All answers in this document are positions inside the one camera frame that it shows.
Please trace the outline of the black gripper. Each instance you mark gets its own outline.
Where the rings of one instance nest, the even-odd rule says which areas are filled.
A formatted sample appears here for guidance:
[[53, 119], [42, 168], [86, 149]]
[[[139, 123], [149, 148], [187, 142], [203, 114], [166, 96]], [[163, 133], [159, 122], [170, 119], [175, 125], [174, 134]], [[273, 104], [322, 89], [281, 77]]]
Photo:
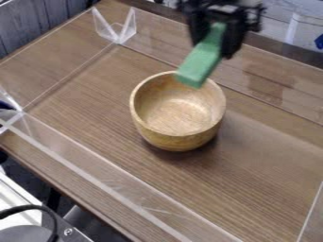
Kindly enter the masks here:
[[189, 23], [193, 45], [198, 45], [213, 22], [226, 25], [221, 54], [232, 59], [241, 50], [248, 30], [262, 30], [264, 0], [178, 0], [178, 10]]

